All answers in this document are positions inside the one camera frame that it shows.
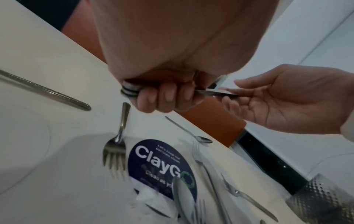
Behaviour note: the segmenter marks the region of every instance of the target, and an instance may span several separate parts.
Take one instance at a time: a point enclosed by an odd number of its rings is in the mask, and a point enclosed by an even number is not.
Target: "fork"
[[[207,224],[207,209],[205,206],[205,200],[199,199],[194,204],[194,210],[192,213],[192,224]]]
[[[106,166],[107,158],[109,156],[109,169],[111,170],[115,165],[116,171],[119,170],[119,164],[122,165],[122,170],[125,171],[125,154],[126,146],[123,138],[123,132],[125,130],[126,121],[128,120],[130,104],[124,102],[122,107],[121,124],[116,137],[109,140],[103,149],[103,166]]]
[[[232,194],[235,197],[242,197],[244,199],[246,199],[247,201],[249,201],[251,204],[253,204],[254,206],[256,206],[259,210],[261,210],[262,212],[264,212],[266,215],[268,215],[269,217],[271,217],[274,221],[278,222],[278,219],[275,217],[275,215],[273,215],[270,211],[268,211],[265,207],[263,207],[260,203],[256,202],[253,198],[251,198],[248,194],[237,190],[234,186],[232,186],[231,184],[229,184],[229,182],[226,181],[225,177],[223,176],[223,174],[221,174],[225,187],[228,190],[228,192],[230,194]]]
[[[211,186],[213,188],[213,191],[215,193],[215,196],[216,196],[216,202],[217,202],[217,206],[218,206],[218,210],[219,212],[221,213],[221,218],[223,219],[223,223],[224,224],[232,224],[232,221],[229,217],[229,214],[228,212],[226,211],[225,209],[225,206],[223,204],[223,202],[221,201],[221,198],[220,198],[220,195],[218,193],[218,191],[216,190],[215,188],[215,183],[213,181],[213,179],[211,178],[211,175],[209,173],[209,164],[210,163],[207,163],[207,165],[205,165],[203,163],[203,158],[202,158],[202,155],[200,153],[200,149],[199,149],[199,144],[195,141],[193,141],[193,145],[192,145],[192,154],[193,154],[193,159],[202,167],[204,167],[207,175],[208,175],[208,178],[210,180],[210,183],[211,183]]]

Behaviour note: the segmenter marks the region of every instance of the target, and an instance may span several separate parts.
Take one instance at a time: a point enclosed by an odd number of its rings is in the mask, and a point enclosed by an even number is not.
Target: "cutlery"
[[[169,117],[165,116],[165,118],[167,120],[169,120],[170,122],[172,122],[173,124],[175,124],[177,127],[181,128],[183,131],[187,132],[188,134],[190,134],[191,136],[193,136],[198,142],[200,143],[206,143],[206,144],[210,144],[213,143],[212,140],[210,140],[209,138],[205,138],[205,137],[201,137],[201,136],[195,136],[192,132],[188,131],[187,129],[185,129],[184,127],[182,127],[181,125],[177,124],[176,122],[174,122],[173,120],[171,120]]]
[[[194,198],[187,185],[178,176],[172,179],[172,195],[177,211],[186,224],[193,224]]]
[[[278,219],[275,217],[275,215],[273,215],[270,211],[268,211],[265,207],[263,207],[261,204],[259,204],[258,202],[256,202],[253,198],[251,198],[249,195],[247,195],[244,192],[241,192],[239,190],[237,190],[234,186],[232,186],[231,184],[229,184],[223,174],[221,174],[224,184],[226,186],[226,189],[228,190],[228,192],[230,194],[232,194],[235,197],[242,197],[244,199],[246,199],[247,201],[249,201],[251,204],[253,204],[254,206],[256,206],[259,210],[261,210],[262,212],[264,212],[266,215],[268,215],[269,217],[271,217],[274,221],[278,222]]]
[[[217,206],[218,206],[218,210],[219,212],[221,213],[221,218],[223,219],[223,223],[224,224],[231,224],[232,221],[229,217],[229,214],[228,212],[226,211],[225,209],[225,206],[223,204],[223,202],[221,201],[221,197],[215,187],[215,183],[213,181],[213,179],[211,178],[211,175],[210,175],[210,172],[208,170],[208,167],[204,165],[203,163],[203,159],[202,159],[202,155],[200,153],[200,149],[199,149],[199,144],[196,143],[195,141],[193,141],[193,147],[192,147],[192,154],[193,154],[193,158],[194,160],[202,167],[204,167],[207,175],[208,175],[208,178],[210,180],[210,183],[211,183],[211,186],[213,188],[213,191],[215,193],[215,196],[216,196],[216,202],[217,202]]]
[[[129,99],[135,99],[138,97],[140,90],[143,89],[145,86],[154,86],[154,84],[149,85],[148,82],[145,82],[143,85],[140,85],[140,84],[133,84],[128,81],[123,81],[121,94]],[[213,89],[196,89],[195,92],[202,94],[204,96],[218,96],[218,97],[228,96],[232,100],[239,97],[236,94],[226,93],[223,91],[216,91]]]
[[[115,165],[116,171],[119,169],[119,164],[122,165],[123,171],[125,171],[125,154],[126,147],[123,137],[126,121],[128,120],[130,110],[130,104],[124,102],[122,107],[122,118],[119,126],[118,134],[116,137],[109,140],[103,149],[103,166],[106,166],[107,159],[109,161],[108,166],[111,170]]]
[[[13,75],[13,74],[10,74],[8,72],[5,72],[3,70],[0,69],[0,75],[2,76],[5,76],[6,78],[9,78],[9,79],[12,79],[18,83],[21,83],[21,84],[24,84],[28,87],[31,87],[35,90],[40,90],[40,91],[43,91],[43,92],[46,92],[46,93],[49,93],[51,95],[54,95],[54,96],[57,96],[59,98],[62,98],[64,101],[68,102],[68,103],[72,103],[73,105],[76,105],[77,107],[79,107],[80,109],[82,110],[85,110],[85,111],[90,111],[91,110],[91,106],[84,103],[84,102],[81,102],[77,99],[74,99],[70,96],[67,96],[67,95],[64,95],[62,93],[59,93],[57,91],[54,91],[52,89],[49,89],[47,87],[44,87],[44,86],[41,86],[39,84],[36,84],[34,82],[31,82],[31,81],[28,81],[26,79],[23,79],[21,77],[18,77],[16,75]]]
[[[193,224],[207,224],[207,209],[205,206],[205,200],[199,199],[197,203],[194,204],[193,212]]]

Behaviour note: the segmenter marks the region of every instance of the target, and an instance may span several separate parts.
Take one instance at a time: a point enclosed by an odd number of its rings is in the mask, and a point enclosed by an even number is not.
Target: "round sticker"
[[[180,177],[197,200],[197,183],[192,169],[182,155],[167,143],[142,140],[131,150],[129,176],[173,200],[172,179]]]

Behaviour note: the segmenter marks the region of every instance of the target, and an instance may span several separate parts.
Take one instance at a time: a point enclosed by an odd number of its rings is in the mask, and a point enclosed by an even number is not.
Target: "orange chair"
[[[88,0],[79,2],[62,33],[105,62]],[[244,120],[224,111],[222,105],[213,97],[180,115],[227,147],[230,147],[246,125]]]

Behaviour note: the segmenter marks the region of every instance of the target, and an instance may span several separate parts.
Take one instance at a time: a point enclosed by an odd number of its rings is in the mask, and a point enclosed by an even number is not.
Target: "white sleeve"
[[[340,132],[349,141],[354,142],[354,110],[348,117],[348,120],[340,127]]]

